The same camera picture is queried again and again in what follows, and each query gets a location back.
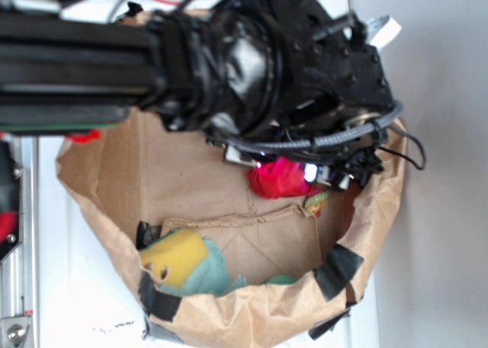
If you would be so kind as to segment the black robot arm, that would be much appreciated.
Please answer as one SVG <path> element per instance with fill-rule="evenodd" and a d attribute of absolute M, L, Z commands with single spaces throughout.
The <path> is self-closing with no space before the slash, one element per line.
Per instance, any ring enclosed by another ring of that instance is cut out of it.
<path fill-rule="evenodd" d="M 140 27 L 66 21 L 70 0 L 1 0 L 1 129 L 87 134 L 132 108 L 197 131 L 247 166 L 284 156 L 336 189 L 382 170 L 403 105 L 354 13 L 317 0 L 190 0 Z"/>

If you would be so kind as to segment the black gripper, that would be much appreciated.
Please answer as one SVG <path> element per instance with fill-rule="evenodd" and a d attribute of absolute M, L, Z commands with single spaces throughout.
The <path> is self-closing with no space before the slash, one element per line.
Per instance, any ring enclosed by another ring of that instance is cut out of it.
<path fill-rule="evenodd" d="M 207 139 L 228 161 L 286 157 L 334 189 L 382 172 L 377 150 L 397 104 L 356 14 L 333 18 L 318 0 L 219 0 L 207 25 L 222 89 Z"/>

